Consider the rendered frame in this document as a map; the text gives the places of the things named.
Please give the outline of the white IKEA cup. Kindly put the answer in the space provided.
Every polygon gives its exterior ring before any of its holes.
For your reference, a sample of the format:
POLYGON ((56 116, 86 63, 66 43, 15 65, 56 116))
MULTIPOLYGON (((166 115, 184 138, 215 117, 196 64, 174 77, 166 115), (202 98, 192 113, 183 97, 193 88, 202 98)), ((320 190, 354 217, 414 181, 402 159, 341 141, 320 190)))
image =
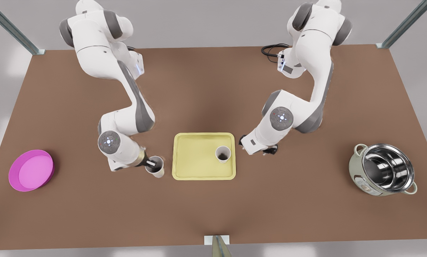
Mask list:
POLYGON ((149 162, 155 163, 155 166, 145 166, 146 171, 156 178, 162 178, 164 175, 164 160, 159 156, 152 156, 148 158, 147 163, 149 162))
POLYGON ((226 163, 231 158, 231 150, 229 147, 222 145, 215 150, 215 157, 220 163, 226 163))

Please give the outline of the yellow rectangular tray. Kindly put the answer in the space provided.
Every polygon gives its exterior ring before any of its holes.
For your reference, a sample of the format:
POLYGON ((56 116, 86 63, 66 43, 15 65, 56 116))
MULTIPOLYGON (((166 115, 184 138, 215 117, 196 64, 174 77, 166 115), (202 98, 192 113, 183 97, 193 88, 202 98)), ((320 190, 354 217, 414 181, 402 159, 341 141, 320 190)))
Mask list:
POLYGON ((231 133, 178 133, 174 138, 172 176, 176 180, 232 180, 236 176, 235 138, 231 133), (215 150, 225 145, 232 154, 220 163, 215 150))

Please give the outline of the pale green steel pot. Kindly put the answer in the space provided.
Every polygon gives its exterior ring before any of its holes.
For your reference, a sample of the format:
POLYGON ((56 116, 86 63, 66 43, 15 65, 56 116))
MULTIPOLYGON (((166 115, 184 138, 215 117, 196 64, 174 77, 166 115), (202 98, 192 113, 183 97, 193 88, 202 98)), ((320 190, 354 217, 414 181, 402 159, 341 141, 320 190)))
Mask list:
POLYGON ((389 144, 354 146, 349 160, 349 175, 362 192, 371 196, 413 195, 418 191, 411 161, 401 150, 389 144))

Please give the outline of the pink round bowl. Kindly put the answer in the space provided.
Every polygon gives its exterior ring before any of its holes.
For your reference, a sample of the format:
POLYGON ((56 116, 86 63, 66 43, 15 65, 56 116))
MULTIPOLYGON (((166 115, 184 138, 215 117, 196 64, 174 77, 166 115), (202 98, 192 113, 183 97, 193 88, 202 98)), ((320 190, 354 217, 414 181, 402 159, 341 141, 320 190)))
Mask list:
POLYGON ((19 156, 9 169, 9 184, 20 192, 38 189, 52 178, 55 166, 44 150, 29 150, 19 156))

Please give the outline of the silver frame post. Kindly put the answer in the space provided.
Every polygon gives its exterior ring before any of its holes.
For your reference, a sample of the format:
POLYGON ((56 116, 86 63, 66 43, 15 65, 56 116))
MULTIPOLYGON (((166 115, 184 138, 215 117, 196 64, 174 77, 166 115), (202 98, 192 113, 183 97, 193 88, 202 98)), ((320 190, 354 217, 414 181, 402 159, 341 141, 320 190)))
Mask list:
POLYGON ((228 249, 228 245, 230 245, 229 235, 204 236, 204 245, 212 246, 212 257, 232 257, 228 249))
POLYGON ((375 44, 377 49, 389 49, 425 12, 427 0, 421 0, 414 10, 398 25, 398 27, 382 42, 375 44))
POLYGON ((16 39, 32 55, 44 55, 45 49, 39 49, 0 11, 0 26, 16 39))

